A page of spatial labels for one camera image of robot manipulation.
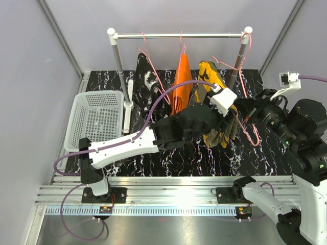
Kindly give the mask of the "pink wire hanger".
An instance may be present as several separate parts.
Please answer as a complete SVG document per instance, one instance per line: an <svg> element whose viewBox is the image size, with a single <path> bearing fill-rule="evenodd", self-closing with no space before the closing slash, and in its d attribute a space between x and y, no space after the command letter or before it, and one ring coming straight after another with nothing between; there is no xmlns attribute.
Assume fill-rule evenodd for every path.
<svg viewBox="0 0 327 245"><path fill-rule="evenodd" d="M236 70L239 74L239 78L240 78L240 82L241 82L241 85L242 85L242 89L243 89L243 93L244 93L244 96L245 98L247 99L248 96L247 96L247 91L246 91L246 87L245 87L245 84L244 84L244 81L243 81L243 77L242 77L242 68L243 68L243 64L245 62L245 59L247 58L250 50L251 50L251 47L252 47L252 36L251 36L251 33L250 32L246 32L244 31L242 36L241 36L241 43L243 43L244 40L246 41L246 44L249 44L249 47L246 51L246 53L242 56L241 58L241 63L237 66L237 68L234 68L234 67L231 67L230 65L222 62L222 61L219 61L215 56L211 56L211 60L214 59L218 64L222 64L226 67L229 67L233 70ZM238 119L238 124L241 126L241 129L242 131L245 133L245 135L247 136L247 139L248 141L252 144L253 147L256 147L260 144L260 139L259 139L259 133L258 133L258 130L257 128L255 127L254 124L252 124L252 127L253 127L253 131L254 131L254 134L256 136L256 143L254 143L251 139L251 136L249 135L249 133L246 131L246 129L244 128L244 125L242 124L242 122Z"/></svg>
<svg viewBox="0 0 327 245"><path fill-rule="evenodd" d="M179 51L179 60L178 60L178 67L176 69L176 76L175 76L175 82L177 81L178 82L178 79L179 79L179 70L180 70L180 64L181 64L181 57L182 57L182 54L183 54L183 47L182 47L182 31L180 32L180 39L179 39L179 44L180 44L180 51ZM177 111L177 106L178 106L178 98L177 98L177 95L175 96L175 104L174 104L174 109L175 109L175 112Z"/></svg>
<svg viewBox="0 0 327 245"><path fill-rule="evenodd" d="M143 33L142 31L140 31L139 33L140 33L140 34L142 35L142 37L143 37L143 40L144 40L144 43L145 43L145 51L141 50L139 47L137 47L137 50L138 50L139 53L144 53L144 54L146 55L147 60L148 60L148 62L150 63L151 68L152 68L152 70L154 71L154 73L155 73L155 75L156 75L156 78L157 78L158 81L159 81L160 88L159 88L158 90L159 90L159 92L160 92L161 94L163 94L166 90L165 90L165 88L164 88L164 86L163 86L163 84L162 84L162 81L161 81L161 79L160 79L160 77L159 77L159 75L158 75L158 73L157 73L157 71L156 71L156 69L155 69L155 67L154 67L154 65L153 65L153 63L152 63L152 61L151 61L151 58L150 58L150 54L149 54L149 51L148 51L148 45L147 45L147 41L146 41L145 35L144 35L144 33Z"/></svg>

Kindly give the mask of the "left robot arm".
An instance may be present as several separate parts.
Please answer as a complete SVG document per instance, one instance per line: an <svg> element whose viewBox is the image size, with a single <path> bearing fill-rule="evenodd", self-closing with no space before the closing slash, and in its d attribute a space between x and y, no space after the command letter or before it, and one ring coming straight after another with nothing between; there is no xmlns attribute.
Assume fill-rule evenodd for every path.
<svg viewBox="0 0 327 245"><path fill-rule="evenodd" d="M85 196L100 203L113 199L103 171L111 163L141 154L182 148L212 130L227 129L236 115L232 109L236 99L231 91L208 92L202 103L151 123L136 133L103 142L80 139L80 180L86 186Z"/></svg>

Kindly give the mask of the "black and white trousers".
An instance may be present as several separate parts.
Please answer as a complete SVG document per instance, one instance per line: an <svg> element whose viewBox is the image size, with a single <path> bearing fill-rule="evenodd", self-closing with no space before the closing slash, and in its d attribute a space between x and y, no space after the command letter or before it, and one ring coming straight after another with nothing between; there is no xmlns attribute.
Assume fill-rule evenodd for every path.
<svg viewBox="0 0 327 245"><path fill-rule="evenodd" d="M133 76L133 99L146 118L154 102L161 96L161 84L153 71L146 55L139 53Z"/></svg>

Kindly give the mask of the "orange trousers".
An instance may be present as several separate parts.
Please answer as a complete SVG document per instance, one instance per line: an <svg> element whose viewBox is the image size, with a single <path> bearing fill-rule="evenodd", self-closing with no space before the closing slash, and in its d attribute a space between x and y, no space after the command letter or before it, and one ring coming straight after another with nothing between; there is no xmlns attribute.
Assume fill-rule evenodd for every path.
<svg viewBox="0 0 327 245"><path fill-rule="evenodd" d="M178 84L182 84L182 83L190 81L190 80L192 80L192 74L191 74L191 69L190 69L190 65L189 65L189 59L186 54L182 54L180 70L179 70L179 79L178 79L178 82L177 81L176 82ZM171 99L171 108L172 108L171 115L174 115L188 107L192 87L193 87L193 84L189 83L189 84L179 86L178 88L176 88L172 92L170 92L169 96ZM175 109L174 109L175 102L174 101L175 101L176 95L178 98L178 106L177 106L177 111L175 112Z"/></svg>

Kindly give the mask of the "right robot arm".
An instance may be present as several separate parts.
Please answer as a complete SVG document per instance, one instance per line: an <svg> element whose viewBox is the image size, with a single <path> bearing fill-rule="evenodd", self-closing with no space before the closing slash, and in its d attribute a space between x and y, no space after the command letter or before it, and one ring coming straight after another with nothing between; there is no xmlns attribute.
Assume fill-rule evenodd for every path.
<svg viewBox="0 0 327 245"><path fill-rule="evenodd" d="M280 107L284 95L274 89L237 99L235 106L249 123L263 123L286 148L286 158L299 189L300 207L292 208L264 191L250 176L233 183L237 202L257 205L275 223L286 244L326 244L326 109L311 99L299 100L292 110Z"/></svg>

